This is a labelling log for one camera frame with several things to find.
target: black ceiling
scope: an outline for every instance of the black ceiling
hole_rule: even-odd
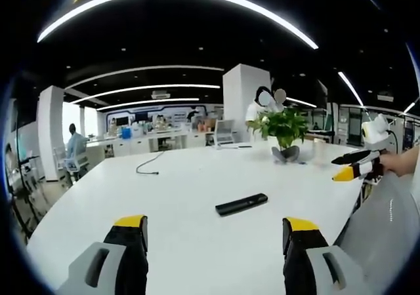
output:
[[[53,12],[51,20],[90,0],[69,1]],[[74,89],[92,95],[142,85],[221,86],[222,75],[242,63],[268,70],[274,88],[313,104],[317,104],[317,80],[328,88],[333,101],[357,104],[338,71],[351,80],[367,106],[404,110],[419,96],[406,47],[409,43],[414,52],[420,50],[417,28],[410,24],[415,0],[250,1],[290,21],[319,49],[311,49],[260,14],[224,1],[117,0],[75,17],[40,42],[26,60],[19,84],[36,97],[49,85],[65,88],[121,69],[190,65],[224,71],[149,69],[103,77]],[[384,91],[393,94],[393,103],[377,100]],[[169,92],[173,98],[222,102],[222,89]],[[76,98],[67,94],[65,99]],[[150,91],[100,99],[110,105],[134,102],[150,99]],[[100,107],[89,101],[82,104]],[[420,115],[417,106],[411,111]]]

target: potted plant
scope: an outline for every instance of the potted plant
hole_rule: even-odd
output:
[[[301,139],[303,142],[305,134],[308,132],[306,119],[295,108],[285,108],[280,113],[275,111],[259,113],[258,118],[250,121],[248,127],[252,128],[254,132],[259,130],[263,138],[267,138],[269,141],[274,140],[282,153],[288,155],[285,156],[286,158],[293,153],[287,151],[293,141]]]

